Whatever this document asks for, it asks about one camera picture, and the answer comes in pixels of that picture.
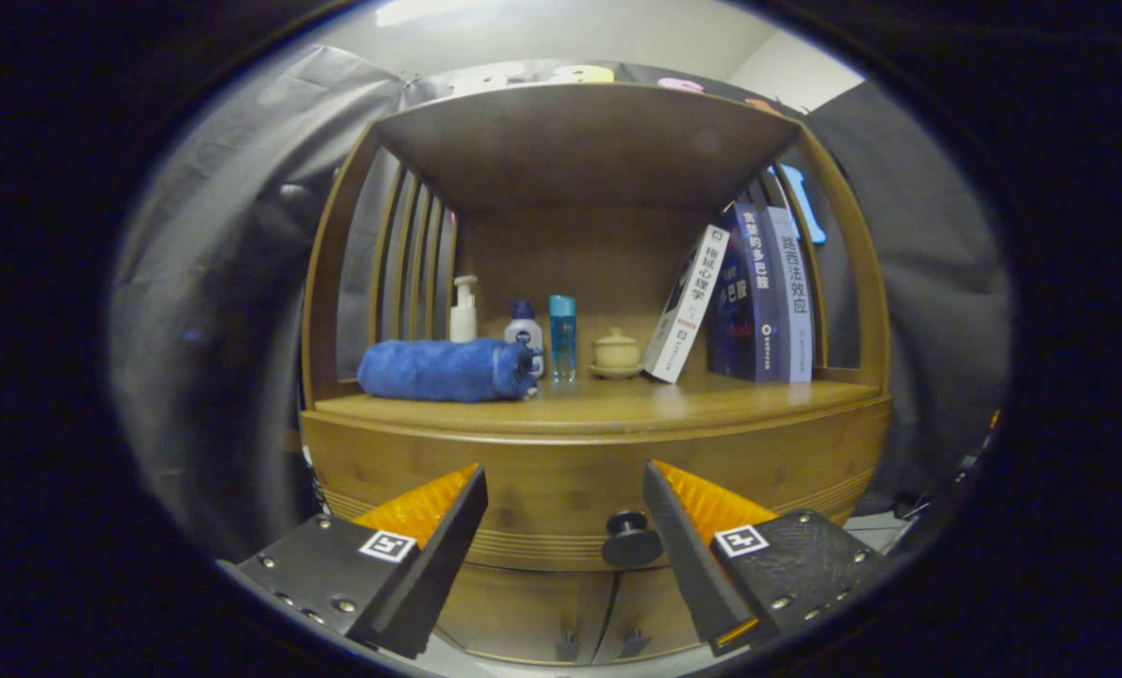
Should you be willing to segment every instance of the small bottle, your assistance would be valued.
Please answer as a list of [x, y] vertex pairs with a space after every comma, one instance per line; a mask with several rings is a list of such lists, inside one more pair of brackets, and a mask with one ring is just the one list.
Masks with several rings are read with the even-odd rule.
[[532, 350], [532, 374], [535, 378], [543, 377], [543, 330], [540, 330], [540, 323], [535, 322], [531, 302], [515, 301], [509, 318], [512, 321], [506, 326], [503, 338], [506, 342], [526, 343]]
[[452, 306], [448, 329], [449, 342], [465, 343], [478, 338], [478, 309], [472, 296], [472, 284], [478, 276], [461, 275], [456, 280], [456, 305]]
[[578, 377], [578, 304], [572, 296], [549, 296], [552, 324], [552, 382]]

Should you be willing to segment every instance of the blue towel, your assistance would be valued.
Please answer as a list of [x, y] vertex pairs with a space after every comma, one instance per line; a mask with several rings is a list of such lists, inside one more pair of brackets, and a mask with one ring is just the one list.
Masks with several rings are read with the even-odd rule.
[[532, 350], [500, 339], [376, 343], [356, 377], [367, 394], [407, 401], [517, 401], [535, 386]]

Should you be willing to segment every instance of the wooden cabinet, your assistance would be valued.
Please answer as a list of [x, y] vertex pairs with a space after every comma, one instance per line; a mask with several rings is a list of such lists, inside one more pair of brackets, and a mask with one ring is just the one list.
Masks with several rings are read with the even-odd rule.
[[[732, 199], [757, 195], [788, 149], [813, 171], [848, 254], [857, 368], [826, 364], [816, 253], [804, 214], [789, 201], [818, 312], [811, 383], [720, 377], [708, 372], [701, 338], [672, 385], [590, 377], [590, 340], [618, 326], [646, 342], [703, 226]], [[386, 150], [398, 163], [387, 210], [359, 214], [368, 172]], [[358, 219], [380, 219], [368, 262], [369, 342], [444, 338], [451, 276], [476, 274], [485, 336], [502, 335], [517, 297], [537, 310], [553, 293], [577, 300], [578, 382], [543, 383], [533, 400], [513, 403], [362, 394], [338, 361], [338, 285]], [[374, 121], [338, 173], [310, 262], [303, 438], [343, 517], [485, 465], [489, 506], [440, 622], [468, 651], [557, 662], [557, 645], [572, 634], [573, 663], [646, 658], [695, 639], [664, 558], [616, 575], [599, 555], [609, 515], [645, 510], [645, 460], [775, 512], [813, 507], [844, 523], [891, 418], [889, 331], [866, 223], [836, 163], [798, 121], [640, 84], [482, 91]], [[649, 643], [624, 657], [644, 636]]]
[[603, 638], [614, 579], [607, 571], [563, 574], [466, 565], [443, 606], [439, 631], [476, 656], [590, 663]]

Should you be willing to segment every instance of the ceiling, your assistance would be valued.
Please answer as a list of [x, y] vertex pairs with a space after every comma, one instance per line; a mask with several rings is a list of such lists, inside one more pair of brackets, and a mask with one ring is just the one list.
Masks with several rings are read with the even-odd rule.
[[[396, 6], [379, 15], [389, 4]], [[436, 12], [388, 22], [398, 9], [421, 8]], [[493, 62], [588, 57], [727, 81], [776, 33], [717, 0], [396, 0], [355, 9], [315, 43], [422, 76]]]

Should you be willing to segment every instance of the blue bottle cap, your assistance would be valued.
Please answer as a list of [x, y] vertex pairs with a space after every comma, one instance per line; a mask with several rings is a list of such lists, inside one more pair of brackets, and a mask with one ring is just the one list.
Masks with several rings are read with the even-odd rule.
[[532, 304], [527, 300], [517, 300], [514, 302], [514, 310], [509, 312], [509, 318], [514, 320], [530, 320], [535, 318], [535, 312], [532, 310]]
[[572, 296], [549, 296], [549, 314], [555, 318], [577, 318], [578, 303], [572, 300]]

